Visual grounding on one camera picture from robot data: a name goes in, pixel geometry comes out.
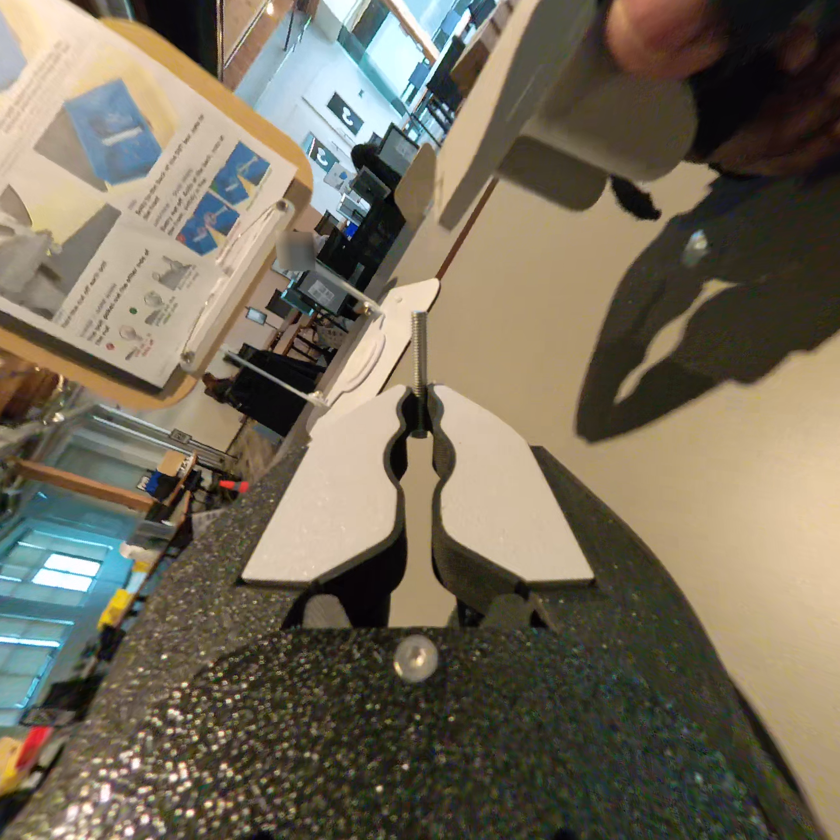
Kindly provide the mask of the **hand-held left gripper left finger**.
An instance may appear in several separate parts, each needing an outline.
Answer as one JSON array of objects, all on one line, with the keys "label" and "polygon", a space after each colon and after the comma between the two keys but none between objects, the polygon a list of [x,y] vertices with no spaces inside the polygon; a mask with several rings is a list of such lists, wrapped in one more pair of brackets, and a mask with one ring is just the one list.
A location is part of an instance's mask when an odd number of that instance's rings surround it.
[{"label": "hand-held left gripper left finger", "polygon": [[291,619],[315,595],[351,621],[385,621],[406,571],[406,413],[395,386],[314,430],[305,455],[248,559],[246,585],[292,594]]}]

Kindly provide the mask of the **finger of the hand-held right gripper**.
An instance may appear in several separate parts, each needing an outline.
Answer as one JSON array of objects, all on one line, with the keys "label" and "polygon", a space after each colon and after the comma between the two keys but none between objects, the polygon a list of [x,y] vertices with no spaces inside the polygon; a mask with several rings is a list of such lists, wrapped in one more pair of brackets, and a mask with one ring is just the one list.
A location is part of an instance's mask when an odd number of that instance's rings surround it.
[{"label": "finger of the hand-held right gripper", "polygon": [[435,217],[455,229],[595,21],[592,1],[516,2],[435,165]]}]

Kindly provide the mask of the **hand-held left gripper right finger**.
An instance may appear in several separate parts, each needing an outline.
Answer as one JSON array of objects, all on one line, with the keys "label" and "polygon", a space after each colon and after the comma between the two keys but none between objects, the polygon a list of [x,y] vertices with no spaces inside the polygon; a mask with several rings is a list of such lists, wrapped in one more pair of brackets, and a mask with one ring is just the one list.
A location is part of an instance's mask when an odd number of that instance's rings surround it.
[{"label": "hand-held left gripper right finger", "polygon": [[428,387],[427,410],[442,586],[486,614],[500,596],[590,585],[594,571],[527,441],[447,385]]}]

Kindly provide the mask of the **silver threaded bolt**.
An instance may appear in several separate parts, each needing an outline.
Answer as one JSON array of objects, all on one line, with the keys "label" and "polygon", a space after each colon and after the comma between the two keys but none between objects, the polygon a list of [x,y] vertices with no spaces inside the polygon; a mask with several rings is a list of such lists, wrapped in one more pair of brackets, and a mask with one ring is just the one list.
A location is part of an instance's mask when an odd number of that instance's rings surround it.
[{"label": "silver threaded bolt", "polygon": [[415,428],[413,435],[425,438],[427,414],[427,311],[412,312],[413,380]]}]

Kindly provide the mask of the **person's right hand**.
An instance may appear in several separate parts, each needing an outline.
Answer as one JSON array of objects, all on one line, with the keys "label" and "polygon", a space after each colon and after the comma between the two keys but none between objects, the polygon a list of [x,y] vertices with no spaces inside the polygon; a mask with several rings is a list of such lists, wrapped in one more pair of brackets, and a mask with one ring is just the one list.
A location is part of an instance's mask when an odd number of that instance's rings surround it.
[{"label": "person's right hand", "polygon": [[689,86],[688,161],[738,178],[838,167],[838,2],[615,1],[604,41],[626,73]]}]

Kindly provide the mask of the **black framed screen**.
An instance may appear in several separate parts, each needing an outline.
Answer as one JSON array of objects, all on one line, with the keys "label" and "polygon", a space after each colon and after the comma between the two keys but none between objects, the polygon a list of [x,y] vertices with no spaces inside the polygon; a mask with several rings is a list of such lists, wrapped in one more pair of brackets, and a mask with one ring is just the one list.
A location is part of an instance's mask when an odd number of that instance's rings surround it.
[{"label": "black framed screen", "polygon": [[392,123],[381,141],[378,156],[394,172],[403,177],[414,162],[420,146]]}]

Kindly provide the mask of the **black chair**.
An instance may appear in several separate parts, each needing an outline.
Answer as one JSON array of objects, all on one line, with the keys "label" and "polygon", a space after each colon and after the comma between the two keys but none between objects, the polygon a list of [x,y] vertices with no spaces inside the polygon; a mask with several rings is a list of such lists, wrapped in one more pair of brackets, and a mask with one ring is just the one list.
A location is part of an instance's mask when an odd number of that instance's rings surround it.
[{"label": "black chair", "polygon": [[[310,360],[297,360],[248,345],[243,345],[237,354],[302,392],[317,389],[322,368]],[[308,405],[254,372],[240,367],[227,391],[227,404],[282,437],[289,434]]]}]

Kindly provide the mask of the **plywood chair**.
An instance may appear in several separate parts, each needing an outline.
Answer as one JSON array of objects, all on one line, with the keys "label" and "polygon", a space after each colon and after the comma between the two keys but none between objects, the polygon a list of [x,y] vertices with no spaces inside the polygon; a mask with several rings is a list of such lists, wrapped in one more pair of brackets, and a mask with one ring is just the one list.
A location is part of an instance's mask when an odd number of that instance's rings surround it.
[{"label": "plywood chair", "polygon": [[394,191],[395,205],[411,228],[420,226],[434,202],[436,160],[435,147],[422,145]]}]

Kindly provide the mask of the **clear acrylic strut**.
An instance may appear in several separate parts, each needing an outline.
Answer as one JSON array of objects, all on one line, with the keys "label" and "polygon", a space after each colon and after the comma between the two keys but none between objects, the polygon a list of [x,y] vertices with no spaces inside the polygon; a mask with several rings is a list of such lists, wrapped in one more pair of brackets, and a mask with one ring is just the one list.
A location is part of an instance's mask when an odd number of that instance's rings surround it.
[{"label": "clear acrylic strut", "polygon": [[375,300],[316,259],[306,266],[291,267],[285,271],[299,295],[331,314],[339,315],[345,305],[351,308],[357,304],[368,314],[383,314]]},{"label": "clear acrylic strut", "polygon": [[240,368],[249,370],[254,372],[255,374],[261,376],[263,379],[271,382],[273,385],[278,386],[279,388],[283,389],[284,391],[293,394],[295,397],[317,407],[321,408],[329,408],[329,402],[324,398],[323,394],[319,391],[314,392],[302,392],[298,388],[295,388],[293,385],[285,382],[273,374],[259,368],[257,365],[253,364],[252,362],[246,360],[245,358],[241,357],[239,354],[231,350],[225,343],[221,345],[221,353],[223,357],[236,363]]}]

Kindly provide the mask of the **white sheet clip bar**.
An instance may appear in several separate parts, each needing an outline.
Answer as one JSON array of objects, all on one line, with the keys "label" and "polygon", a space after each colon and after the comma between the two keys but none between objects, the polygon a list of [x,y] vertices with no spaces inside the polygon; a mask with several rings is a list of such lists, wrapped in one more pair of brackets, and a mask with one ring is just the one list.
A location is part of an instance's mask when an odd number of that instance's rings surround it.
[{"label": "white sheet clip bar", "polygon": [[252,287],[259,283],[265,263],[296,211],[294,202],[280,199],[239,230],[226,247],[218,263],[220,276],[182,347],[180,369],[185,374],[199,374],[214,357],[230,329],[229,322],[236,320]]}]

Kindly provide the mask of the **wooden shelf plank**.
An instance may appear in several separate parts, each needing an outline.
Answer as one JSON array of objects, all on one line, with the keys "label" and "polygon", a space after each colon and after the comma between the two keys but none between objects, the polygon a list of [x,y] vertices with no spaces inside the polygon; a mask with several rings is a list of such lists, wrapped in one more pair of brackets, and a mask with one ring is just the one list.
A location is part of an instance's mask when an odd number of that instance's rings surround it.
[{"label": "wooden shelf plank", "polygon": [[12,458],[9,464],[18,475],[27,480],[74,492],[97,501],[143,513],[143,515],[147,514],[153,506],[152,498],[143,492],[126,490],[32,460]]}]

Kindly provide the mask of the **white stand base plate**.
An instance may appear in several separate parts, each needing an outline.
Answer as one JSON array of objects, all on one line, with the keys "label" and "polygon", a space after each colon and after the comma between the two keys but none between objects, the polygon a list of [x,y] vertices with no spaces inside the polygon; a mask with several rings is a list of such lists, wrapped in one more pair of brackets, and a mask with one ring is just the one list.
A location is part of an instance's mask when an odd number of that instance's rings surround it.
[{"label": "white stand base plate", "polygon": [[365,318],[331,363],[320,386],[326,406],[314,407],[305,423],[310,436],[318,426],[336,421],[383,390],[411,342],[413,313],[427,312],[439,291],[440,281],[434,277],[387,292],[381,313]]}]

